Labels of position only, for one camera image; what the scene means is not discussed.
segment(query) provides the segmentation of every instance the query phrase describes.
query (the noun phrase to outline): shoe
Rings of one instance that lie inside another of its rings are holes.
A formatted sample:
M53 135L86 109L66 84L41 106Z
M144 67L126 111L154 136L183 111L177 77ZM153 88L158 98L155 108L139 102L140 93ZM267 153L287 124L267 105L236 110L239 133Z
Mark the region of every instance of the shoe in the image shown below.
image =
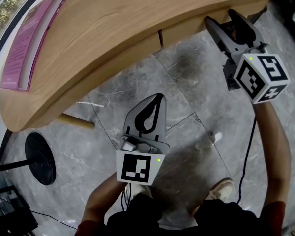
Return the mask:
M208 192L205 200L214 200L220 199L225 202L230 196L232 190L234 188L234 182L230 178L225 178L219 181L216 185L212 187L212 189ZM194 217L196 212L198 211L200 205L198 205L191 213L191 216Z
M124 191L125 199L128 200L129 195L131 194L130 200L132 200L139 193L148 195L149 197L153 198L151 189L148 186L132 183L132 184L128 184L125 188L125 191Z

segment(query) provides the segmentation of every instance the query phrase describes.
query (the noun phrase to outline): black round base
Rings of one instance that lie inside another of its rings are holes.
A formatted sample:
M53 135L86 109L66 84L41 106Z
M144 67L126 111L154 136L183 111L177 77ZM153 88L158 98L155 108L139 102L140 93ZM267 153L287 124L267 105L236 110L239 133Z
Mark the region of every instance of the black round base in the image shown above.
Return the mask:
M48 143L38 133L31 133L25 141L26 159L34 159L29 169L34 177L44 185L53 184L56 180L56 166Z

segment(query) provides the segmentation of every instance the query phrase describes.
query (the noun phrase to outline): person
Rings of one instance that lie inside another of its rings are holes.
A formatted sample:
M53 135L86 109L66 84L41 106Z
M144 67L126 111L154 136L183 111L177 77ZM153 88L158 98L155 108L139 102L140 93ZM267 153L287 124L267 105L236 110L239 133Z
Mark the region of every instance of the person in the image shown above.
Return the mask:
M291 175L289 142L271 103L257 104L253 108L263 144L268 179L259 218L234 202L223 202L234 185L231 179L226 179L214 186L191 213L197 221L196 227L176 231L160 228L157 221L162 217L162 210L149 188L139 185L131 188L131 201L127 210L112 215L107 225L104 225L105 213L127 185L118 182L116 174L113 174L90 195L75 235L281 235Z

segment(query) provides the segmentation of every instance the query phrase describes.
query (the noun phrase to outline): wooden stool leg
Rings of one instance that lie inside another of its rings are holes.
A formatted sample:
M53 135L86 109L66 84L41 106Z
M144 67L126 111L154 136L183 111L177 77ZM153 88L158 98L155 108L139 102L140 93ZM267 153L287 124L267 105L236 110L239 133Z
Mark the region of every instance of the wooden stool leg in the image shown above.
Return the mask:
M61 114L57 118L57 121L61 121L64 123L68 123L68 124L83 127L83 128L89 128L89 129L94 129L94 126L95 126L94 123L91 121L82 120L67 114Z

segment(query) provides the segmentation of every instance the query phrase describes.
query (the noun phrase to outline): drawer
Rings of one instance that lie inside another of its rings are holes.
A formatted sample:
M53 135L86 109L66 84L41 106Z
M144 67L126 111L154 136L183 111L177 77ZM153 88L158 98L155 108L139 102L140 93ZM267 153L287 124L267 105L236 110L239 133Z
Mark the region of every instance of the drawer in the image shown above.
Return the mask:
M205 30L204 18L206 16L214 18L219 23L225 23L231 20L228 16L228 10L230 8L247 17L249 15L260 12L265 7L267 2L268 0L262 0L259 2L244 5L226 7L223 9L195 16L193 18L179 22L173 26L167 27L161 31L163 47L167 48L177 43L178 41L181 41Z

